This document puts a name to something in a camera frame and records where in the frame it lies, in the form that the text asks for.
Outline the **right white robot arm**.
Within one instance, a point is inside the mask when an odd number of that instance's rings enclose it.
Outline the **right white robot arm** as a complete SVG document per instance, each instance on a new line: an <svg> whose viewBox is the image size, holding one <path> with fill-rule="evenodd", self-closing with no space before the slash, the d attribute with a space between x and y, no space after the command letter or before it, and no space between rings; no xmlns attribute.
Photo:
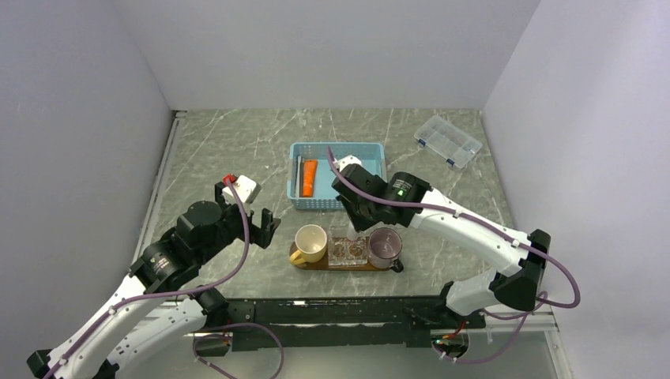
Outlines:
<svg viewBox="0 0 670 379"><path fill-rule="evenodd" d="M534 253L533 238L549 241L543 231L529 235L507 229L461 207L428 182L400 172L389 181L357 163L335 163L332 187L357 232L384 223L431 232L474 252L491 267L468 280L449 282L444 301L435 307L439 324L453 328L465 316L502 304L529 312L538 302L546 262Z"/></svg>

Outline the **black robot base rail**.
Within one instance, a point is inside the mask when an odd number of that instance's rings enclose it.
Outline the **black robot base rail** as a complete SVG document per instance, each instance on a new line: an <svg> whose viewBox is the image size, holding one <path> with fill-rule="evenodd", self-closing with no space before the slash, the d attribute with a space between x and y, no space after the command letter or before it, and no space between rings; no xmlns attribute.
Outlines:
<svg viewBox="0 0 670 379"><path fill-rule="evenodd" d="M478 312L454 316L437 295L345 298L230 298L200 332L234 325L233 351L275 347L430 347L440 336L485 328Z"/></svg>

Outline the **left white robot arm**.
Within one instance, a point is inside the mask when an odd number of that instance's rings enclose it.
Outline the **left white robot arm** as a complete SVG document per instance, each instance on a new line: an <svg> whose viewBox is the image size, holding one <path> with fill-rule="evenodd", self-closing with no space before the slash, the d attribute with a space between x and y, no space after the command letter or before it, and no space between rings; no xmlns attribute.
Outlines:
<svg viewBox="0 0 670 379"><path fill-rule="evenodd" d="M137 347L122 340L151 311L168 298L186 296L198 302L232 279L243 267L251 245L267 248L280 225L267 208L262 222L252 223L250 205L261 185L245 175L229 174L214 187L213 201L196 201L175 226L146 246L129 267L113 295L71 337L52 349L37 350L26 363L35 378L110 377L121 366L108 358L114 350L134 358ZM234 241L244 243L239 263L219 280L186 290L184 285Z"/></svg>

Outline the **brown wooden oval tray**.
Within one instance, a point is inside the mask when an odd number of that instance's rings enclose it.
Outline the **brown wooden oval tray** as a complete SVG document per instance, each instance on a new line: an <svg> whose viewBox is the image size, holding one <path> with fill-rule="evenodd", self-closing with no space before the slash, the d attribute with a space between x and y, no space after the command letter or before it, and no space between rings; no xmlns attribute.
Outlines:
<svg viewBox="0 0 670 379"><path fill-rule="evenodd" d="M367 239L349 241L340 238L330 242L325 255L316 262L293 264L295 267L309 271L355 271L384 272L388 268L377 268L369 261Z"/></svg>

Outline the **purple ceramic mug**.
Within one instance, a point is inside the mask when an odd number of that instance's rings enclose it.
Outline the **purple ceramic mug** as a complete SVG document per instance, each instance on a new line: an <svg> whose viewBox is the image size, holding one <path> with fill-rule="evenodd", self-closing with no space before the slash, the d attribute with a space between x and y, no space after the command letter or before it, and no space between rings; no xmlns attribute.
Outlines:
<svg viewBox="0 0 670 379"><path fill-rule="evenodd" d="M394 230L381 227L374 230L368 239L368 262L379 269L390 269L395 273L403 272L401 262L401 236Z"/></svg>

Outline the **light blue plastic basket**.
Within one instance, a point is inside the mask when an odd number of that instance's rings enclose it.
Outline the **light blue plastic basket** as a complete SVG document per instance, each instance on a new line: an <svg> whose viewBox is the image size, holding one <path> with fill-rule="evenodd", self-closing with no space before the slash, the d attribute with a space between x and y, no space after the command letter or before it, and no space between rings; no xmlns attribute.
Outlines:
<svg viewBox="0 0 670 379"><path fill-rule="evenodd" d="M288 155L288 181L286 194L297 210L341 210L343 205L336 199L337 191L331 187L335 179L328 165L326 148L330 147L334 157L341 159L354 155L363 163L363 168L381 178L386 178L386 155L380 143L371 142L296 142L291 145ZM316 159L318 168L315 175L314 196L294 197L295 160L297 156Z"/></svg>

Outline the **yellow ceramic mug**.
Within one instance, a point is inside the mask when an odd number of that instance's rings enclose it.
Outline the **yellow ceramic mug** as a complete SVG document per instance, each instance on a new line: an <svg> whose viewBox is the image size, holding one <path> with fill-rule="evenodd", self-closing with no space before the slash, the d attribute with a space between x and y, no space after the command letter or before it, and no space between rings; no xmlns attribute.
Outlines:
<svg viewBox="0 0 670 379"><path fill-rule="evenodd" d="M295 250L289 256L289 263L295 266L320 261L327 252L326 231L315 224L301 227L295 234Z"/></svg>

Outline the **clear acrylic toothbrush holder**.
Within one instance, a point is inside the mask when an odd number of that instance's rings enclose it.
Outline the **clear acrylic toothbrush holder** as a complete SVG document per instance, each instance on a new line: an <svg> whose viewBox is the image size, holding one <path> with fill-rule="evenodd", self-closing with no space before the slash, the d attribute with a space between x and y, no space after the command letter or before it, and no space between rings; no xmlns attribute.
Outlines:
<svg viewBox="0 0 670 379"><path fill-rule="evenodd" d="M334 268L351 268L364 266L368 263L367 239L349 241L346 237L334 237L328 242L328 266Z"/></svg>

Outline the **orange capped toothpaste tube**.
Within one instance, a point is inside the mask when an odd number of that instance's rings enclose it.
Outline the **orange capped toothpaste tube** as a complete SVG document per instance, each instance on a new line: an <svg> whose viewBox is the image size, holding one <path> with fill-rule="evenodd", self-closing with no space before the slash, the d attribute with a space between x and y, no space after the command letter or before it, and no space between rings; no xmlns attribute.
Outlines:
<svg viewBox="0 0 670 379"><path fill-rule="evenodd" d="M316 159L306 159L303 162L301 197L314 196L315 175L318 168Z"/></svg>

